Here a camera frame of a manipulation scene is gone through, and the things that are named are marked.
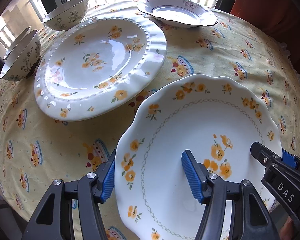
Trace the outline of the scalloped plate orange flowers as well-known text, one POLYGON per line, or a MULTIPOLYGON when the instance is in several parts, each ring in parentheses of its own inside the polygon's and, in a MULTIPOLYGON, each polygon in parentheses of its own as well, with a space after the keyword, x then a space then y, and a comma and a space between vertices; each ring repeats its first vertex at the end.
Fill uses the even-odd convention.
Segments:
POLYGON ((139 107, 119 140, 115 194, 119 215, 139 239, 194 239, 215 181, 262 184, 258 142, 281 155, 280 133, 266 104, 228 77, 194 74, 166 85, 139 107))

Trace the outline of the floral bowl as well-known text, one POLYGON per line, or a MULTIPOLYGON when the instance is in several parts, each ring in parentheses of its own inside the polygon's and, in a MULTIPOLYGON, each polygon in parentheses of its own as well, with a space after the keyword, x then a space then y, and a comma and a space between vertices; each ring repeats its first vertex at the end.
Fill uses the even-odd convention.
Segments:
POLYGON ((29 32, 9 54, 0 73, 0 79, 24 79, 40 57, 41 44, 38 30, 29 32))
POLYGON ((25 28, 16 38, 15 40, 12 42, 12 44, 10 45, 10 47, 8 48, 8 50, 6 51, 3 60, 7 60, 8 56, 10 55, 10 53, 12 52, 12 50, 19 44, 19 42, 31 31, 31 27, 28 26, 27 28, 25 28))
POLYGON ((81 22, 88 5, 89 0, 69 0, 51 11, 42 24, 55 31, 69 30, 81 22))

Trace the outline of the deep plate red trim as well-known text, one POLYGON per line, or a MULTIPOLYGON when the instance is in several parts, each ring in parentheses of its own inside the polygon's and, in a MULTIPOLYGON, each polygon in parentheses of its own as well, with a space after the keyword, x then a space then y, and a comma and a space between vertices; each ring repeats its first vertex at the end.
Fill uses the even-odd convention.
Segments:
POLYGON ((144 0, 137 3, 140 12, 178 28, 209 27, 217 16, 206 6, 190 0, 144 0))

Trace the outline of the yellow patterned tablecloth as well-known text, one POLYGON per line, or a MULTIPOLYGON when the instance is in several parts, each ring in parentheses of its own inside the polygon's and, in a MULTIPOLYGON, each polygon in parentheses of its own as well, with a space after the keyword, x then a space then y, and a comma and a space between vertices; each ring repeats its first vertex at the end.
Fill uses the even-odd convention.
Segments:
MULTIPOLYGON (((185 29, 161 24, 130 2, 91 9, 82 22, 109 14, 147 18, 162 29, 167 41, 159 72, 126 103, 87 120, 61 121, 47 116, 36 103, 37 71, 20 81, 0 81, 0 197, 23 219, 31 218, 55 179, 79 180, 107 161, 147 98, 194 74, 228 77, 248 88, 266 104, 282 149, 300 157, 300 83, 274 39, 219 10, 216 25, 185 29)), ((40 29, 42 59, 65 33, 40 29)), ((139 239, 120 218, 115 188, 99 208, 108 239, 139 239)))

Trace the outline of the beaded rim floral plate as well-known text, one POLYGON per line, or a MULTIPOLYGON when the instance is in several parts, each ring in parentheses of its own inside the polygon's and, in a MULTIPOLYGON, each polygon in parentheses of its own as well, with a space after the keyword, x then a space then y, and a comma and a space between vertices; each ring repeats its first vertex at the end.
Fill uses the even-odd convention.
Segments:
POLYGON ((147 18, 90 18, 59 37, 43 56, 34 80, 36 103, 61 121, 107 113, 151 83, 166 50, 164 32, 147 18))

